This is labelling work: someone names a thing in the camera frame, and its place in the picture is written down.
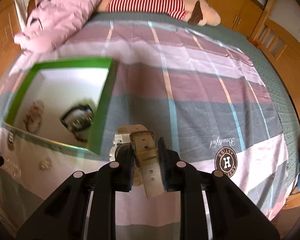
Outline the cream white wristwatch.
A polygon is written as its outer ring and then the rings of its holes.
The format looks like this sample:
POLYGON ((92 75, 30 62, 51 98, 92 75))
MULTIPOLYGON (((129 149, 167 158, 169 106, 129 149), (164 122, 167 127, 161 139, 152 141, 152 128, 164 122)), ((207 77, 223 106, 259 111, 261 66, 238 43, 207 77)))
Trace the cream white wristwatch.
POLYGON ((143 185, 147 199, 164 193, 159 149, 155 145, 155 134, 141 124, 121 126, 117 129, 109 160, 115 161, 119 154, 132 148, 135 159, 133 185, 143 185))

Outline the wooden headboard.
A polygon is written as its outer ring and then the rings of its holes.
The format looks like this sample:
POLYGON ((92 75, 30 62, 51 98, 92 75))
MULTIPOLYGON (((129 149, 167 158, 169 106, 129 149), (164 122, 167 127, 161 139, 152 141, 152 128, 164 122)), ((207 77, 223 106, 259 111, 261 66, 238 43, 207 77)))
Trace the wooden headboard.
POLYGON ((274 67, 291 97, 300 123, 300 42, 263 12, 249 41, 274 67))

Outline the striped plush toy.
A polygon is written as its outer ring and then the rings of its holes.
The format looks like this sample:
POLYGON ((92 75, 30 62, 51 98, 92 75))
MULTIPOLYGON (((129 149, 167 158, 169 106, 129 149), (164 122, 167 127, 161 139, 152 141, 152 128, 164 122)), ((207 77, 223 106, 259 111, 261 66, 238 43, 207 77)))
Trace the striped plush toy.
POLYGON ((221 17, 206 0, 101 0, 96 12, 148 12, 167 14, 190 25, 218 26, 221 17))

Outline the green cardboard box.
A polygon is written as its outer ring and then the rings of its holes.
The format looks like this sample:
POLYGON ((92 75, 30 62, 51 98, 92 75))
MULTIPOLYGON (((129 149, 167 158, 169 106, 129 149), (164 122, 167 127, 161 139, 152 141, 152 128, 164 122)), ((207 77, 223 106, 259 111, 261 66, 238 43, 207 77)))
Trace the green cardboard box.
POLYGON ((54 151, 99 155, 115 76, 110 58, 37 63, 18 88, 5 125, 22 138, 54 151), (72 133, 60 117, 77 105, 89 105, 94 118, 88 129, 72 133))

